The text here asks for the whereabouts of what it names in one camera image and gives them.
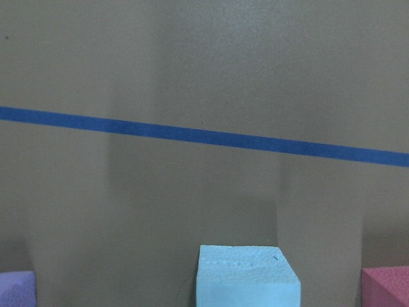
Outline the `light blue foam block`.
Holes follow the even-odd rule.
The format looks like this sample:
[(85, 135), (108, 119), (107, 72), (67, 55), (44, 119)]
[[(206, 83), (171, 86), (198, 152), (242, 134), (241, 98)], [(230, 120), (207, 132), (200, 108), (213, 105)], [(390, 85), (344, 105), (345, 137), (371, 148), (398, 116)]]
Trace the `light blue foam block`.
[(197, 306), (300, 306), (301, 283), (273, 246), (202, 245)]

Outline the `dark pink foam block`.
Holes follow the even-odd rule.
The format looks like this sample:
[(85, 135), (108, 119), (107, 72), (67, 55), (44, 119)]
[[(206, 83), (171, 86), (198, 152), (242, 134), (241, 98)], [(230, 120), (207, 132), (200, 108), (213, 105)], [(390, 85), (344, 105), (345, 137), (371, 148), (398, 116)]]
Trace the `dark pink foam block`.
[(362, 306), (408, 306), (408, 266), (361, 270)]

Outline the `purple foam block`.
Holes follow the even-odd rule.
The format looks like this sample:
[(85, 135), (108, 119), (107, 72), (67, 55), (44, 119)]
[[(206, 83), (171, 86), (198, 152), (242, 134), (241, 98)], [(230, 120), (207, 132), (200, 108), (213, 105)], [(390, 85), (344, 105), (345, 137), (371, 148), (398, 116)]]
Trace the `purple foam block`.
[(33, 271), (1, 273), (1, 307), (35, 307), (36, 276)]

